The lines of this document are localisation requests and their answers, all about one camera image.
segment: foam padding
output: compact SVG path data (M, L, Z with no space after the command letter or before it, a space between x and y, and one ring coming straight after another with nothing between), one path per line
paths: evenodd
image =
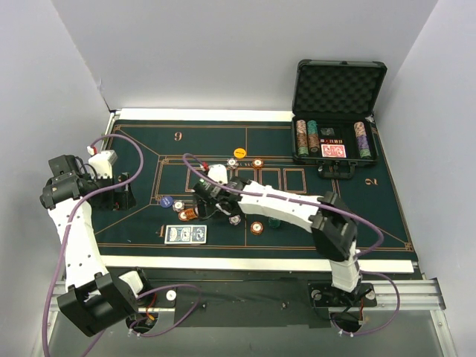
M296 83L294 113L370 114L382 80L382 68L304 65Z

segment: poker table mat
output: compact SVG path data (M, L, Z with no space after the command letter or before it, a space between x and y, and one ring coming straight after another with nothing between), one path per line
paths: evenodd
M411 242L402 208L376 136L379 162L373 167L358 167L350 180L322 179L315 165L301 165L291 158L290 122L242 121L168 121L117 120L112 133L125 135L139 144L144 153L144 168L132 183L137 205L128 211L95 211L93 226L100 253L115 256L148 257L220 257L220 258L319 258L311 235L305 230L281 222L277 229L268 226L268 218L246 215L237 226L228 219L182 222L172 208L160 206L163 196L193 206L192 187L198 181L181 160L192 153L209 164L226 164L236 148L247 156L228 175L241 176L278 190L300 195L324 195L336 192L349 209L382 229L383 245L368 254L368 259L413 260L417 254ZM115 174L138 168L138 154L124 140L110 139L106 147L118 154ZM264 160L262 169L254 169L254 158ZM262 222L261 235L250 232L250 224ZM167 225L207 225L204 245L165 245L162 233ZM365 249L377 239L367 226L358 227L358 248Z

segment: red playing card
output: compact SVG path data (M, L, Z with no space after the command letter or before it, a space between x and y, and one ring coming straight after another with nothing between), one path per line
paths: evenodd
M346 158L344 145L322 144L323 158Z

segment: poker chip case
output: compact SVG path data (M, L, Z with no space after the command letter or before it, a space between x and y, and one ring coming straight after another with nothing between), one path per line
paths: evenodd
M356 167L374 165L379 158L370 121L387 67L382 62L314 61L304 59L297 66L292 103L292 156L299 164L317 164L323 179L351 179ZM298 129L303 121L317 124L321 142L316 152L299 149ZM368 145L365 158L354 124L364 124ZM327 144L343 144L344 157L326 157Z

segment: blue poker chip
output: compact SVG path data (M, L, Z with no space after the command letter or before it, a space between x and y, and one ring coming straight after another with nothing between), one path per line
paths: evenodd
M168 208L173 204L173 198L170 196L164 196L161 198L161 206L163 208Z

